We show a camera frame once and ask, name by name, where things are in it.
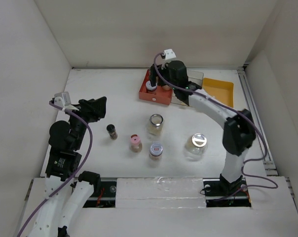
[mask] yellow tray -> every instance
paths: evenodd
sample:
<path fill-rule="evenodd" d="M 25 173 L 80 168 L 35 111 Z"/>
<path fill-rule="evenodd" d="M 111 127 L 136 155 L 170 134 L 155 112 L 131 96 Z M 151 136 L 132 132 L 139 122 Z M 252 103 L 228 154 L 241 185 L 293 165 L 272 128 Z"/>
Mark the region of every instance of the yellow tray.
<path fill-rule="evenodd" d="M 202 88 L 225 105 L 233 107 L 233 83 L 204 78 Z"/>

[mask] pink cap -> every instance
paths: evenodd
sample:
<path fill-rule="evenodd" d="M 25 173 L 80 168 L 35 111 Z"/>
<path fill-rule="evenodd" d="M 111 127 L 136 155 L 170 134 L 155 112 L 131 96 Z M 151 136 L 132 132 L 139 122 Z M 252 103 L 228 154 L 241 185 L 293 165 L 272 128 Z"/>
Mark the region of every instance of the pink cap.
<path fill-rule="evenodd" d="M 140 144 L 140 138 L 138 135 L 134 134 L 130 137 L 130 143 L 131 145 L 137 146 Z"/>

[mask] red box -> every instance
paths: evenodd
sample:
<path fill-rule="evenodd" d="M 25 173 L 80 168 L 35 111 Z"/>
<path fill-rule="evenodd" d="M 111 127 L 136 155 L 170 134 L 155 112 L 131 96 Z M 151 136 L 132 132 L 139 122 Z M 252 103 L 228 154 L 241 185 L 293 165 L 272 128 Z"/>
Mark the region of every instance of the red box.
<path fill-rule="evenodd" d="M 146 82 L 149 81 L 149 70 L 147 70 L 143 84 L 139 90 L 139 99 L 147 100 L 151 102 L 156 102 L 159 104 L 169 105 L 172 99 L 173 90 L 164 90 L 161 86 L 158 85 L 154 94 L 147 93 Z"/>

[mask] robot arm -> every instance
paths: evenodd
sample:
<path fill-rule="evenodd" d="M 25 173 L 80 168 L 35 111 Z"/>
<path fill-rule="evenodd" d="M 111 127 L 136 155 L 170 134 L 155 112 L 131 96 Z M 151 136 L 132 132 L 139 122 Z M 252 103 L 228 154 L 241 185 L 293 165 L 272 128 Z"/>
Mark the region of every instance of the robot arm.
<path fill-rule="evenodd" d="M 227 120 L 234 117 L 235 113 L 210 102 L 207 99 L 210 95 L 207 94 L 204 89 L 197 91 L 206 95 L 206 98 L 192 94 L 188 97 L 189 105 L 208 115 L 225 130 Z M 222 186 L 226 189 L 226 193 L 231 192 L 231 190 L 240 183 L 242 178 L 241 168 L 247 152 L 248 149 L 245 148 L 242 153 L 237 156 L 227 151 L 225 164 L 220 176 L 220 180 L 223 183 Z"/>
<path fill-rule="evenodd" d="M 165 60 L 167 55 L 169 55 L 167 63 L 151 66 L 151 75 L 153 70 L 155 70 L 157 75 L 160 73 L 164 80 L 159 78 L 158 85 L 165 84 L 166 81 L 177 87 L 173 91 L 179 100 L 205 113 L 223 128 L 223 146 L 227 150 L 227 154 L 223 171 L 220 174 L 220 181 L 223 195 L 229 195 L 240 188 L 242 180 L 241 168 L 248 149 L 256 138 L 255 131 L 240 115 L 211 102 L 209 98 L 220 103 L 208 95 L 201 86 L 188 80 L 186 66 L 182 61 L 170 61 L 175 59 L 175 54 L 170 54 L 170 52 L 173 51 L 171 49 L 165 50 L 162 55 L 162 58 L 165 57 Z M 253 121 L 252 115 L 248 110 L 244 109 L 240 113 Z"/>
<path fill-rule="evenodd" d="M 51 101 L 58 108 L 72 110 L 72 113 L 69 114 L 69 122 L 57 121 L 49 130 L 48 142 L 51 149 L 46 168 L 44 191 L 48 201 L 39 210 L 29 237 L 67 237 L 67 229 L 78 216 L 86 200 L 94 192 L 99 191 L 100 175 L 85 171 L 80 174 L 77 187 L 63 208 L 71 184 L 69 179 L 76 174 L 81 160 L 81 154 L 75 151 L 81 147 L 87 129 L 86 124 L 104 118 L 106 100 L 106 97 L 97 100 L 79 100 L 78 105 L 71 105 L 69 94 L 62 92 L 56 94 Z M 49 197 L 61 185 L 65 185 L 65 187 L 54 196 Z"/>

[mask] screw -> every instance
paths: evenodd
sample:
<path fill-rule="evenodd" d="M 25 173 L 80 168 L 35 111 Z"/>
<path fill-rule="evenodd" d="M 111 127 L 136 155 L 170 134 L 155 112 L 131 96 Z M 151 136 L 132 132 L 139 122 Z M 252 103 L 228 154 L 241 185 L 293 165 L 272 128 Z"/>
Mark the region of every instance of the screw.
<path fill-rule="evenodd" d="M 209 185 L 209 184 L 206 184 L 206 185 L 204 186 L 204 190 L 205 190 L 206 192 L 210 192 L 210 185 Z"/>
<path fill-rule="evenodd" d="M 241 184 L 240 188 L 242 189 L 242 191 L 248 190 L 248 187 L 245 184 Z"/>
<path fill-rule="evenodd" d="M 110 192 L 115 193 L 116 192 L 116 186 L 110 186 Z"/>

